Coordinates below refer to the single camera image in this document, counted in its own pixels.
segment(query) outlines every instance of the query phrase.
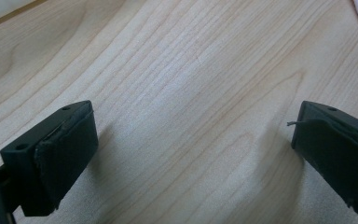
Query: screw hole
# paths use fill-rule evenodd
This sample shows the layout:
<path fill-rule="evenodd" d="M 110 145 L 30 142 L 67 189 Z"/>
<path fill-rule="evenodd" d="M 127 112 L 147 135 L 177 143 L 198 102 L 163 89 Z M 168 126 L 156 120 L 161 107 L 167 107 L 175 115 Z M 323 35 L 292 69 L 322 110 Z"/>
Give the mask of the screw hole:
<path fill-rule="evenodd" d="M 25 149 L 27 147 L 28 147 L 28 144 L 21 144 L 21 145 L 16 146 L 16 149 L 17 150 L 22 150 L 22 149 Z"/>

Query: wooden table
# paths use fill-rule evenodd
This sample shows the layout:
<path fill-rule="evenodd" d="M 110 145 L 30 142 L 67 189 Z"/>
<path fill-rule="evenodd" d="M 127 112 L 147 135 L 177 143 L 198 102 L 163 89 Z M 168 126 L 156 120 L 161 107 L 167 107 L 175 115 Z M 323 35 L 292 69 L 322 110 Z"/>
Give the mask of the wooden table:
<path fill-rule="evenodd" d="M 358 118 L 350 0 L 48 0 L 0 24 L 0 149 L 86 99 L 97 154 L 19 223 L 358 223 L 286 127 L 304 100 Z"/>

